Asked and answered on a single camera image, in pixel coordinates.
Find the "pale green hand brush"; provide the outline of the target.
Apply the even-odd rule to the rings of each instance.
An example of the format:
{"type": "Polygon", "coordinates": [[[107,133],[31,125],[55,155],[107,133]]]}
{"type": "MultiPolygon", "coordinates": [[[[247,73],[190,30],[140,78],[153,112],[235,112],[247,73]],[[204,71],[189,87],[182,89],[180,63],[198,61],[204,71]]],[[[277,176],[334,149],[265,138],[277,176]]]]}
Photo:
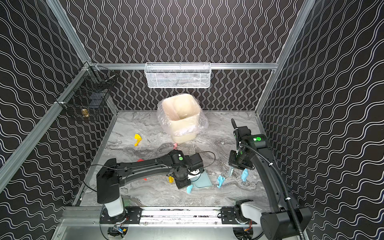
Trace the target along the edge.
{"type": "Polygon", "coordinates": [[[228,172],[228,177],[230,178],[233,175],[234,168],[230,167],[229,172],[228,172]]]}

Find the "pale green dustpan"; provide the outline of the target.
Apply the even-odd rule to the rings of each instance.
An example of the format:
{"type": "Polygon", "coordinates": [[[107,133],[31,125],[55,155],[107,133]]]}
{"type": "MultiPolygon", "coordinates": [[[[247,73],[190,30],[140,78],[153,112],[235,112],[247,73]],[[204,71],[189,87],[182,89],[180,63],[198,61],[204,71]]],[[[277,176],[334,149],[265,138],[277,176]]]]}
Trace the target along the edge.
{"type": "Polygon", "coordinates": [[[213,184],[209,178],[209,175],[207,174],[206,171],[204,171],[199,176],[191,178],[190,181],[191,181],[192,185],[194,186],[194,188],[197,188],[197,189],[206,189],[206,188],[210,188],[213,186],[213,184]]]}

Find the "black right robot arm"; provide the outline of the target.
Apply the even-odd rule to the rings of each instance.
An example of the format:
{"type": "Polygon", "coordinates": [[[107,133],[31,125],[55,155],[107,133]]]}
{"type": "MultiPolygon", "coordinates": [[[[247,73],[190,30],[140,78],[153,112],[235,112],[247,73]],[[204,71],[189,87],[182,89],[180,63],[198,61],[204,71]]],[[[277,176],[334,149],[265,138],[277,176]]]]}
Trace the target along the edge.
{"type": "Polygon", "coordinates": [[[312,218],[308,207],[302,207],[293,196],[274,158],[271,144],[264,134],[253,135],[246,127],[233,123],[236,150],[230,152],[229,166],[239,170],[256,170],[266,190],[270,211],[261,210],[252,200],[237,201],[236,221],[259,225],[269,240],[293,236],[306,238],[304,230],[312,218]]]}

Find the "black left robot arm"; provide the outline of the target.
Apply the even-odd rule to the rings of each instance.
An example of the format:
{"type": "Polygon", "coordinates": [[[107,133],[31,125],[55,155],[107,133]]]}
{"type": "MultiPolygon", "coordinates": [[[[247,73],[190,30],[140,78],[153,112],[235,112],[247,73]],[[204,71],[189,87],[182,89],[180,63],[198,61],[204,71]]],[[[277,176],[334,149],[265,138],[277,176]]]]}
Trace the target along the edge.
{"type": "Polygon", "coordinates": [[[109,159],[96,175],[97,201],[107,209],[108,217],[121,217],[125,213],[121,187],[137,180],[165,175],[173,177],[178,189],[183,189],[191,184],[189,176],[194,176],[195,171],[204,172],[200,154],[188,156],[180,150],[141,162],[118,163],[115,158],[109,159]]]}

